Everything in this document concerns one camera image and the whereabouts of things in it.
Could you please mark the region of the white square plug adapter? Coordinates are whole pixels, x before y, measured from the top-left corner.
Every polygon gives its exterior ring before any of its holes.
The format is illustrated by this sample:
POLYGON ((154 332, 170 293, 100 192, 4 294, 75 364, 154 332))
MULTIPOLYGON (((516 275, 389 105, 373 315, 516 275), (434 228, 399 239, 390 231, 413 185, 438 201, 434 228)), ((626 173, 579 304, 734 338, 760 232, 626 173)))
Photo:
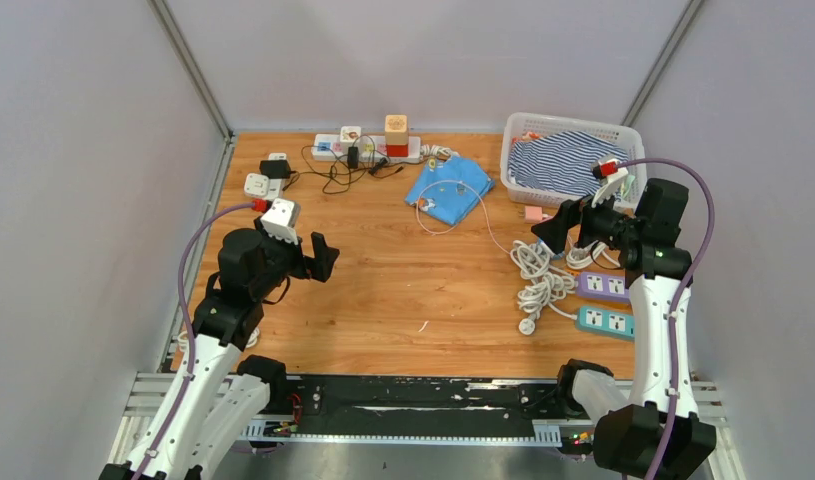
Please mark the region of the white square plug adapter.
POLYGON ((265 199, 269 192, 269 179, 258 173, 249 173, 243 185, 245 196, 255 199, 265 199))

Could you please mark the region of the black power adapter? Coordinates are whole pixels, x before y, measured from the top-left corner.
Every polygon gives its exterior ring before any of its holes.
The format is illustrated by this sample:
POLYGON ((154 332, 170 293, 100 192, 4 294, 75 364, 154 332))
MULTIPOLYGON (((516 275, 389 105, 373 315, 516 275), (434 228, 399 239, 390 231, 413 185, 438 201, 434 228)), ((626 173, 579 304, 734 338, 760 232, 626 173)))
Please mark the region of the black power adapter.
POLYGON ((259 163, 259 172, 269 179, 289 179, 293 174, 286 159, 262 160, 259 163))

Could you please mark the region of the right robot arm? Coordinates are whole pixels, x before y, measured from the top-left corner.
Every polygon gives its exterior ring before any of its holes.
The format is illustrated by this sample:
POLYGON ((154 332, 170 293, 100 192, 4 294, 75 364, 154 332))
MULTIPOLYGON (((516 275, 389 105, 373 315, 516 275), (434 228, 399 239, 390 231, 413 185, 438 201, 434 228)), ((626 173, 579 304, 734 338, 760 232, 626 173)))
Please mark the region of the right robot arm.
POLYGON ((700 419, 688 367, 686 315, 695 256, 677 247, 688 189, 647 181, 633 214, 592 196, 561 203, 532 232, 556 250, 578 228, 582 240, 618 251, 635 319, 635 369, 623 394, 613 373, 571 359, 560 367, 554 403, 593 421, 596 464, 626 477, 688 479, 715 450, 714 426, 700 419))

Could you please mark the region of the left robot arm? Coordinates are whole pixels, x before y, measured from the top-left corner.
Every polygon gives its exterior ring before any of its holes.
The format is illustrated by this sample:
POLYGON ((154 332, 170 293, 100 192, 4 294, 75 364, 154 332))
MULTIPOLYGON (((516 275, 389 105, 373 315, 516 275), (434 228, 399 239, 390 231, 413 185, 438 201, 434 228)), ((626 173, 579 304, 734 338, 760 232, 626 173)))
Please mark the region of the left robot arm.
POLYGON ((209 479, 255 414, 287 405, 285 365, 242 354, 273 290, 290 278, 330 278, 339 251, 321 233, 311 240, 306 256, 289 228, 278 234, 243 228, 224 237, 218 270, 195 310, 186 360, 144 437, 101 478, 209 479))

